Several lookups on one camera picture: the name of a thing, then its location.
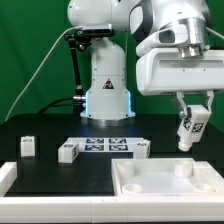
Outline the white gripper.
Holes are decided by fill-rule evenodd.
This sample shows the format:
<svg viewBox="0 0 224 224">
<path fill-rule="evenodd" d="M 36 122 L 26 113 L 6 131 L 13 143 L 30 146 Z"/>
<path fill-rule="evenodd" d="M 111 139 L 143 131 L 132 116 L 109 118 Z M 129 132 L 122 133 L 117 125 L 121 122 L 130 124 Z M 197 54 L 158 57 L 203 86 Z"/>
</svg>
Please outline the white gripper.
<svg viewBox="0 0 224 224">
<path fill-rule="evenodd" d="M 203 58 L 180 56 L 179 47 L 189 39 L 185 25 L 157 31 L 136 48 L 136 81 L 142 95 L 172 95 L 179 118 L 191 116 L 183 92 L 207 91 L 204 105 L 212 111 L 214 92 L 224 90 L 224 50 L 208 50 Z"/>
</svg>

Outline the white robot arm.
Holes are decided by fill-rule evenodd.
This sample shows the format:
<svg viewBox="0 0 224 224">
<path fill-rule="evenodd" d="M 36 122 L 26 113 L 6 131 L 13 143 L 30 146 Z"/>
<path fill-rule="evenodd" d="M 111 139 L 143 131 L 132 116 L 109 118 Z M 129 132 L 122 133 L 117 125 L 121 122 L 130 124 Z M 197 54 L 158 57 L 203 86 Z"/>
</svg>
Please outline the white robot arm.
<svg viewBox="0 0 224 224">
<path fill-rule="evenodd" d="M 70 0 L 68 20 L 81 51 L 91 49 L 91 87 L 81 117 L 97 123 L 135 116 L 125 53 L 111 41 L 126 32 L 136 43 L 136 83 L 144 95 L 212 95 L 224 90 L 224 50 L 210 48 L 206 0 Z"/>
</svg>

